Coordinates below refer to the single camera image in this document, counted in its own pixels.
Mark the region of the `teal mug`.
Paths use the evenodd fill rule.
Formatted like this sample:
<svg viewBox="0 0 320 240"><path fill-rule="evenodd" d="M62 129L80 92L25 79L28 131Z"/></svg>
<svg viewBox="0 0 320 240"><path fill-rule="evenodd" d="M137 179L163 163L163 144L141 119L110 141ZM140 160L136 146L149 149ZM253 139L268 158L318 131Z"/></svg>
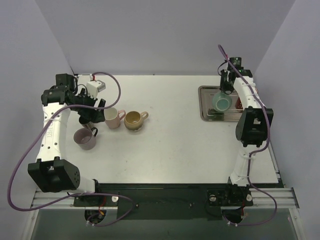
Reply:
<svg viewBox="0 0 320 240"><path fill-rule="evenodd" d="M229 95L219 91L212 98L212 106L217 112L225 112L232 106L232 99Z"/></svg>

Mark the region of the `red mug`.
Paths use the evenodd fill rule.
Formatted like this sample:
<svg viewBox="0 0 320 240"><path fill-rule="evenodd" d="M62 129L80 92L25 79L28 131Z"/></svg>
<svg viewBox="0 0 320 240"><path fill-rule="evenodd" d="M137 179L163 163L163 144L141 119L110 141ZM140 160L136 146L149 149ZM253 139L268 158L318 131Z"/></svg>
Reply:
<svg viewBox="0 0 320 240"><path fill-rule="evenodd" d="M235 108L238 110L242 110L243 106L242 106L242 102L240 100L240 98L237 99L236 103L235 103Z"/></svg>

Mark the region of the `lilac mug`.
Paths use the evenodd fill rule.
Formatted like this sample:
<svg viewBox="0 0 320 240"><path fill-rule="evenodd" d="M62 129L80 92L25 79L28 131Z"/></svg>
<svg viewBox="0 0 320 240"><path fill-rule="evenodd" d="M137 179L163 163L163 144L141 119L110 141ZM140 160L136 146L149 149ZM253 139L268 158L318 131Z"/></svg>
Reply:
<svg viewBox="0 0 320 240"><path fill-rule="evenodd" d="M74 133L73 140L82 150L88 151L96 146L97 134L98 129L96 127L81 128Z"/></svg>

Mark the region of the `pink mug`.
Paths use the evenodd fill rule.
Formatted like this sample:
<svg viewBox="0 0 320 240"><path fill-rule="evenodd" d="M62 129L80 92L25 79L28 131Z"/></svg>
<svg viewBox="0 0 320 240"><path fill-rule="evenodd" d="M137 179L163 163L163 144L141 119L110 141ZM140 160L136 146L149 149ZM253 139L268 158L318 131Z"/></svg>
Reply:
<svg viewBox="0 0 320 240"><path fill-rule="evenodd" d="M103 111L105 123L109 129L117 129L121 120L126 116L125 110L117 110L114 107L107 108Z"/></svg>

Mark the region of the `beige round mug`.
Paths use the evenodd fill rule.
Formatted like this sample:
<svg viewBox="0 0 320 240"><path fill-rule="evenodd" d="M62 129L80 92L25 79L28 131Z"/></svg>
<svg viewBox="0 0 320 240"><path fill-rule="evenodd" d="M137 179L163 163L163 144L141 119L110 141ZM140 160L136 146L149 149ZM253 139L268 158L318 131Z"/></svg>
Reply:
<svg viewBox="0 0 320 240"><path fill-rule="evenodd" d="M148 117L149 113L147 111L143 111L141 113L137 111L130 111L125 115L124 125L127 130L137 132L143 127L144 120Z"/></svg>

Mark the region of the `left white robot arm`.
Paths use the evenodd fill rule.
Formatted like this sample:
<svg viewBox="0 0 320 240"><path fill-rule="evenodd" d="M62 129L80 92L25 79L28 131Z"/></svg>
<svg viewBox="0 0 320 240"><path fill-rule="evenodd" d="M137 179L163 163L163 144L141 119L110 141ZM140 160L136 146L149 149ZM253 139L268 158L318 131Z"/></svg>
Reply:
<svg viewBox="0 0 320 240"><path fill-rule="evenodd" d="M56 74L55 85L41 95L44 115L44 131L35 163L27 171L44 193L86 193L85 200L92 206L99 205L103 193L96 189L96 182L81 176L78 167L67 160L66 134L71 111L79 114L82 121L103 122L104 99L99 101L100 109L93 109L98 93L106 88L104 82L93 80L78 90L78 80L67 73Z"/></svg>

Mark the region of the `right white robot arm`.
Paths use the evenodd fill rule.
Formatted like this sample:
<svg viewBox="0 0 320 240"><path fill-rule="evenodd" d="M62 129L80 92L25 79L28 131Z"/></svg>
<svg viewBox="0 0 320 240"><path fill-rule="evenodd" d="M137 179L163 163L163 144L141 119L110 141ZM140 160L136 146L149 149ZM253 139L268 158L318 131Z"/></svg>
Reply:
<svg viewBox="0 0 320 240"><path fill-rule="evenodd" d="M242 114L235 129L239 151L229 180L232 185L250 185L250 172L256 154L266 150L270 143L270 127L274 111L262 103L253 75L242 67L240 57L226 58L227 69L220 72L220 90L236 92L242 105Z"/></svg>

